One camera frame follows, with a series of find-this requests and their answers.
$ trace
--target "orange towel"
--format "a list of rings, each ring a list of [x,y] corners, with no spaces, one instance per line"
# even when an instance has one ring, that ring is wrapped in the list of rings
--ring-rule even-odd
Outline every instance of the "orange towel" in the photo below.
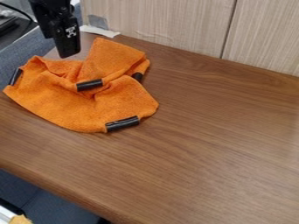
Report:
[[[33,57],[4,92],[61,127],[107,132],[156,112],[158,103],[132,78],[144,74],[149,65],[144,52],[97,38],[84,62]],[[81,84],[86,81],[94,81],[97,87],[86,90],[88,83]]]

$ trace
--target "cable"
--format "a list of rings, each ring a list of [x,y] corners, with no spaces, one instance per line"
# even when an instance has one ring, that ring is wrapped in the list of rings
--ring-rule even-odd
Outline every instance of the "cable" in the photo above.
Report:
[[[22,10],[19,10],[19,9],[17,9],[15,7],[12,7],[12,6],[10,6],[10,5],[6,4],[6,3],[0,3],[0,5],[23,14],[24,16],[26,16],[27,18],[29,18],[30,21],[33,22],[33,19],[31,18],[31,16],[29,16],[26,12],[24,12]]]

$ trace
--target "black clip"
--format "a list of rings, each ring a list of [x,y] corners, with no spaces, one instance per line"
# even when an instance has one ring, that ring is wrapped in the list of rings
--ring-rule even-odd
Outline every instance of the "black clip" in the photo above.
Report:
[[[115,122],[108,122],[106,123],[107,131],[113,131],[113,130],[120,130],[123,128],[136,126],[139,124],[138,116],[132,116],[130,118],[126,118],[123,120],[115,121]]]
[[[141,82],[143,80],[143,74],[142,73],[134,73],[132,75],[133,79],[136,79],[137,81]]]
[[[100,88],[102,86],[103,86],[103,82],[101,79],[84,81],[81,83],[77,83],[77,92],[93,89],[93,88]]]
[[[23,71],[19,68],[16,69],[15,73],[11,76],[9,85],[14,86]]]

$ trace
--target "tabletop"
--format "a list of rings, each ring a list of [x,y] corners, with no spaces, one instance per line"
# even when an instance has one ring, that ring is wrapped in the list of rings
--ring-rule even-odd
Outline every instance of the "tabletop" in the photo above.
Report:
[[[83,60],[96,37],[83,33],[72,58]],[[113,223],[299,222],[298,78],[113,41],[148,55],[143,85],[160,103],[156,114],[137,127],[82,134],[0,94],[2,168]]]

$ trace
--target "gray fabric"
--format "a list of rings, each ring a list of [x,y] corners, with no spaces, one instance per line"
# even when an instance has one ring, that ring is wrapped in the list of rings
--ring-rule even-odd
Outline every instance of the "gray fabric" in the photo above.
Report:
[[[45,191],[40,191],[23,210],[34,224],[96,224],[100,219]]]
[[[80,5],[75,5],[74,16],[82,25]],[[35,29],[0,52],[0,90],[5,88],[16,68],[24,65],[32,56],[44,56],[55,47],[53,39],[44,38],[41,30]]]
[[[0,170],[0,198],[16,207],[22,207],[38,190],[38,187]]]

